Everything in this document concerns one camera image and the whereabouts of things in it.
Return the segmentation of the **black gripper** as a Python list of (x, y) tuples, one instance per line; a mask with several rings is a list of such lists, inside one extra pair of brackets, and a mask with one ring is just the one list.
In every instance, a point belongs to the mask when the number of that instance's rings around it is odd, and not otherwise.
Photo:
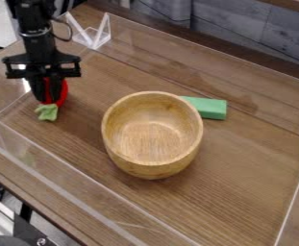
[(82, 58), (55, 51), (45, 61), (32, 61), (28, 54), (4, 57), (1, 62), (7, 66), (7, 78), (29, 78), (28, 84), (32, 94), (39, 102), (47, 100), (45, 77), (49, 77), (49, 97), (55, 103), (60, 98), (62, 77), (80, 77)]

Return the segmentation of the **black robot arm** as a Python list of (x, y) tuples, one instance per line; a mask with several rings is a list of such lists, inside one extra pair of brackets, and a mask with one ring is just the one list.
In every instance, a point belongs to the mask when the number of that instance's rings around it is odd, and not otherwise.
[(62, 97), (67, 77), (80, 77), (79, 56), (62, 53), (55, 40), (72, 39), (70, 24), (53, 17), (53, 0), (7, 0), (17, 23), (24, 53), (3, 59), (8, 79), (25, 79), (35, 98), (56, 103)]

